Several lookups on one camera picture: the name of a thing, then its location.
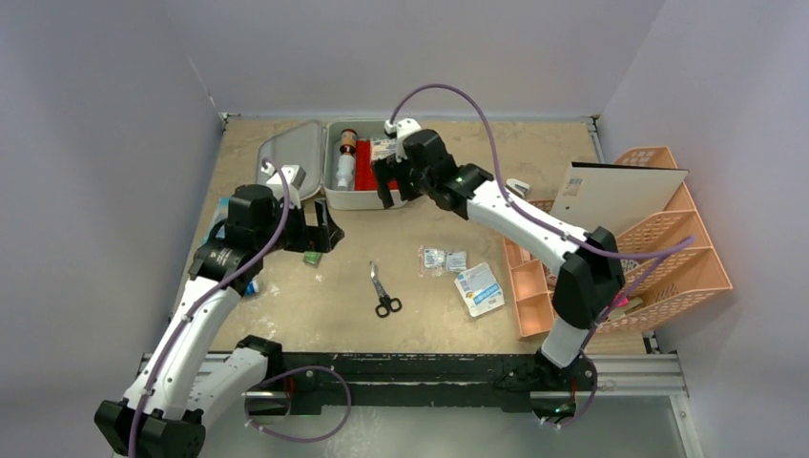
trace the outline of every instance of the scissors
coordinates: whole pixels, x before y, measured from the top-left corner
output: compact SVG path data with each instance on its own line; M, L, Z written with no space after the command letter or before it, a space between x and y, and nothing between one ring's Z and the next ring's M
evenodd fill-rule
M390 296L384 292L384 288L379 281L379 274L377 273L377 263L374 261L371 262L371 281L374 283L374 288L377 290L377 295L380 297L380 303L376 308L378 317L385 318L392 312L402 310L402 301L399 301L399 298L391 299Z

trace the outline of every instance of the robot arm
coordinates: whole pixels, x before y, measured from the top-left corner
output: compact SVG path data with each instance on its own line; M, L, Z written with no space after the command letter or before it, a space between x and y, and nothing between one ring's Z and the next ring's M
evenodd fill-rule
M393 204L387 184L396 181L402 199L428 196L439 208L494 229L543 262L558 278L553 308L559 320L537 354L538 364L551 370L570 366L598 315L625 283L620 262L595 256L509 207L512 203L519 205L566 234L605 250L617 251L615 237L600 227L589 234L514 195L510 202L505 201L489 172L474 164L458 166L441 137L435 131L422 129L413 119L395 125L385 122L384 127L388 135L397 138L396 154L373 164L384 207Z
M151 458L197 456L205 439L205 430L241 393L282 367L281 345L248 336L227 364L195 385L199 368L219 328L244 295L247 284L262 268L259 260L244 274L208 299L195 316L188 315L203 294L214 288L252 259L270 240L280 220L282 194L280 177L275 171L263 185L239 186L228 203L228 218L215 225L207 241L195 252L182 299L169 327L157 345L155 354L165 356L151 393L145 393L147 379L154 377L158 358L151 358L126 390L120 401L104 401L95 413L95 423L115 453L127 454L128 436L141 395L148 394L138 434L138 456ZM304 171L297 166L283 167L289 186L290 211L278 244L274 249L302 252L328 252L344 233L328 214L323 199L315 200L318 225L307 226L298 186ZM224 226L224 238L217 238ZM182 330L173 339L175 331Z

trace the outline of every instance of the tabletop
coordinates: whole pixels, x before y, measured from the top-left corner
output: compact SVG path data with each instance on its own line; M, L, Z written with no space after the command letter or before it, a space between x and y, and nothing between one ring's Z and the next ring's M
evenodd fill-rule
M305 120L231 119L209 187L193 246L207 232L219 198L255 182L260 144ZM492 170L486 133L479 122L421 121L444 140L456 162ZM529 198L553 198L572 160L595 162L584 122L494 122L504 178L531 185ZM503 237L483 225L438 209L420 198L400 209L332 211L345 231L317 268L302 254L277 252L259 274L264 291L236 307L212 350L232 350L248 334L283 344L287 351L399 353L531 353L543 336L520 339ZM420 276L420 247L465 250L468 266L488 262L506 293L506 305L471 318L454 276ZM380 319L369 262L400 312ZM590 353L643 354L639 333L596 335Z

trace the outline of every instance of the box lid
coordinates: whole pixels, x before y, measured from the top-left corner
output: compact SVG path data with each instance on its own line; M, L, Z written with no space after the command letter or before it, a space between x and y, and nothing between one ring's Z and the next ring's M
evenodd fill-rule
M324 132L321 123L312 120L263 142L259 147L256 183L264 184L269 179L261 171L261 162L269 157L279 165L300 165L306 171L299 189L301 199L316 195L323 184Z

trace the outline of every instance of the label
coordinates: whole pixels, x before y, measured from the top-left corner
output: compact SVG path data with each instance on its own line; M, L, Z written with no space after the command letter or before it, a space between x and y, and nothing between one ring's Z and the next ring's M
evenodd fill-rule
M640 267L640 262L636 260L621 260L621 269L626 274L636 268Z
M583 178L579 177L570 177L567 183L565 183L565 189L562 190L562 196L570 196L575 198L579 195L581 191L581 185L584 182Z
M228 261L228 258L230 258L230 255L232 253L233 253L233 250L231 248L222 248L222 250L219 251L218 253L217 252L212 252L211 253L211 258L216 256L216 263L219 264L220 266L224 267L226 265L227 261Z
M371 140L371 162L396 154L396 140L380 138Z
M357 152L357 133L346 129L340 133L340 152L353 155Z
M260 292L261 287L259 286L259 282L256 281L256 279L252 279L247 283L247 288L244 290L244 297L256 296Z

